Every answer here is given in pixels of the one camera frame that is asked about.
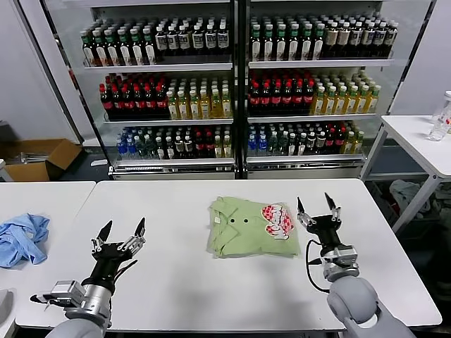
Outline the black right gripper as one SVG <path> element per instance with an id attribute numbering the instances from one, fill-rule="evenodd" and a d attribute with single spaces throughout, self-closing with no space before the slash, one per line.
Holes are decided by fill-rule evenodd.
<path id="1" fill-rule="evenodd" d="M 307 226 L 307 232 L 315 234 L 321 245 L 321 252 L 331 252 L 342 246 L 338 236 L 338 229 L 342 221 L 340 218 L 341 207 L 336 206 L 334 200 L 326 194 L 326 201 L 332 216 L 316 216 L 312 218 L 306 213 L 303 204 L 297 197 L 297 219 L 303 226 Z"/>

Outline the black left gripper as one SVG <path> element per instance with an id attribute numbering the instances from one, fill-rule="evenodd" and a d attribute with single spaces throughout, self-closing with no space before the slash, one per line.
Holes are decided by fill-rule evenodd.
<path id="1" fill-rule="evenodd" d="M 83 284 L 115 284 L 128 268 L 137 263 L 137 260 L 132 260 L 132 253 L 137 253 L 144 246 L 145 218 L 140 220 L 134 235 L 124 243 L 105 244 L 112 224 L 112 220 L 107 222 L 99 234 L 91 239 L 94 252 L 92 257 L 96 263 L 90 276 L 83 280 Z"/>

